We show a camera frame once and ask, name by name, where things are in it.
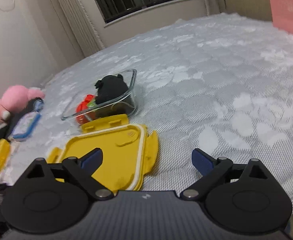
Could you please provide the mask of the yellow container lid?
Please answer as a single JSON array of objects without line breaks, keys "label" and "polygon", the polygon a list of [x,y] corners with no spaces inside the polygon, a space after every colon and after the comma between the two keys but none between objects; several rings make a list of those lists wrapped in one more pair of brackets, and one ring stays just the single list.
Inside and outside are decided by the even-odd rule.
[{"label": "yellow container lid", "polygon": [[68,157],[81,158],[94,148],[103,152],[101,166],[92,177],[113,193],[139,191],[158,154],[156,131],[149,133],[144,124],[131,124],[125,114],[108,116],[81,126],[82,134],[71,138],[63,149],[55,147],[48,163]]}]

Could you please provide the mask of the red plastic figure toy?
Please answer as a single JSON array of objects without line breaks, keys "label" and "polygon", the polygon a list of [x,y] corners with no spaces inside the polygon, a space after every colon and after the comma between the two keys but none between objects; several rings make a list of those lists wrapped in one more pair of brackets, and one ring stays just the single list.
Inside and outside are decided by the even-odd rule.
[{"label": "red plastic figure toy", "polygon": [[85,99],[77,106],[76,113],[82,113],[81,115],[76,117],[76,121],[78,122],[78,124],[83,125],[87,122],[95,120],[96,115],[93,111],[91,111],[92,108],[87,107],[87,103],[90,102],[92,99],[95,99],[95,96],[92,94],[87,94]]}]

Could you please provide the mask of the clear glass divided container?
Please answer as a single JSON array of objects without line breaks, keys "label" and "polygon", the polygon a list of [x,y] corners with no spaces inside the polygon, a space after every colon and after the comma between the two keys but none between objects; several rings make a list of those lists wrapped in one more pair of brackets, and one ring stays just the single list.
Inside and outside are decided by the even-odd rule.
[{"label": "clear glass divided container", "polygon": [[137,110],[135,69],[107,75],[76,92],[66,105],[61,120],[78,125],[111,115],[131,116]]}]

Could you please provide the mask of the black plush cat toy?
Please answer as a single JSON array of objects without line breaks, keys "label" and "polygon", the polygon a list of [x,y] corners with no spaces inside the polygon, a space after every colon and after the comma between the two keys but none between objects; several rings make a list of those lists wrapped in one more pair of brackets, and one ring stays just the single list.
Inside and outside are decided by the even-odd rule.
[{"label": "black plush cat toy", "polygon": [[128,91],[129,87],[121,74],[103,77],[96,82],[95,88],[97,89],[95,101],[99,106],[95,110],[96,118],[119,114],[129,115],[135,110],[131,96],[123,98],[123,94]]}]

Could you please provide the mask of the green dinosaur figure toy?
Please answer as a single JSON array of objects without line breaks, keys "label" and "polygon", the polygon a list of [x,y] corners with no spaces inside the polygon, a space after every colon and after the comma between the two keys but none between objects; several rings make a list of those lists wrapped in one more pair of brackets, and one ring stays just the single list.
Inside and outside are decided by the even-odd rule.
[{"label": "green dinosaur figure toy", "polygon": [[95,99],[92,99],[90,102],[87,103],[88,108],[93,108],[96,106],[96,101]]}]

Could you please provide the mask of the blue floral pencil case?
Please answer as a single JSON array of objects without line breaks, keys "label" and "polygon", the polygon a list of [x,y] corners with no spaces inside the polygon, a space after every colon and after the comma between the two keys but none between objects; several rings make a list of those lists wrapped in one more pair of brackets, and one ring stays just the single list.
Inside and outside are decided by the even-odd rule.
[{"label": "blue floral pencil case", "polygon": [[8,136],[9,141],[25,141],[27,140],[41,118],[39,112],[29,112],[25,114],[14,126],[12,132]]}]

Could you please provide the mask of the small blue white pouch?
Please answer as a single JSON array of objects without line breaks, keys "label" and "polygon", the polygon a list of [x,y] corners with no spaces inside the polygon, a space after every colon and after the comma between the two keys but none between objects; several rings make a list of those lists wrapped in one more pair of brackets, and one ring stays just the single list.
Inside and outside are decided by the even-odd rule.
[{"label": "small blue white pouch", "polygon": [[33,104],[33,110],[35,112],[41,112],[44,108],[44,101],[42,99],[37,99]]}]

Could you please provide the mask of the black cloth item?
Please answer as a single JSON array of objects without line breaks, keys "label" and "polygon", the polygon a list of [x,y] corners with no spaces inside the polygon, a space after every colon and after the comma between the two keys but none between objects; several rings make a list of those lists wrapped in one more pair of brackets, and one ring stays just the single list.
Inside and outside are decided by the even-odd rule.
[{"label": "black cloth item", "polygon": [[4,125],[0,125],[0,139],[6,139],[8,140],[8,136],[10,135],[10,133],[12,132],[14,126],[18,123],[18,121],[27,113],[29,112],[34,112],[33,110],[33,104],[34,102],[40,98],[35,98],[32,99],[28,102],[27,106],[20,111],[19,113],[13,114],[8,122]]}]

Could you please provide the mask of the grey floral mattress cover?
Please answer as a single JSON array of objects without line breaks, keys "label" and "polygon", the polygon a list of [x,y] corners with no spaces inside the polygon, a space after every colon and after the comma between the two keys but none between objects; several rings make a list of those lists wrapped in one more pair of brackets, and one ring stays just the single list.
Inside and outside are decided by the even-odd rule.
[{"label": "grey floral mattress cover", "polygon": [[106,48],[57,74],[42,117],[0,183],[14,183],[37,157],[79,134],[62,120],[98,79],[137,71],[132,123],[156,131],[159,155],[144,190],[182,191],[200,178],[200,148],[235,163],[260,159],[293,204],[293,35],[237,14],[179,20]]}]

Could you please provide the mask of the pink plush toy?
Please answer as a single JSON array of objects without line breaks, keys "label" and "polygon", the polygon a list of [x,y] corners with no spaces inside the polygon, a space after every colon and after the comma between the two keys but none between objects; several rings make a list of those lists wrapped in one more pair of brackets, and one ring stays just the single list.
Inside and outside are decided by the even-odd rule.
[{"label": "pink plush toy", "polygon": [[28,105],[29,101],[36,98],[45,98],[45,94],[39,88],[27,88],[22,85],[10,86],[0,98],[0,119],[19,113]]}]

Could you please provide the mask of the beige curtain left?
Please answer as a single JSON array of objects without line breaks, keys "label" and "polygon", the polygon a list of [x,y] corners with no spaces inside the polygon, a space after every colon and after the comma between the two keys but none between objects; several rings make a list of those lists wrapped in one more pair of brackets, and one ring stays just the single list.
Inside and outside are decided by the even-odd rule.
[{"label": "beige curtain left", "polygon": [[105,48],[81,0],[58,0],[85,57]]}]

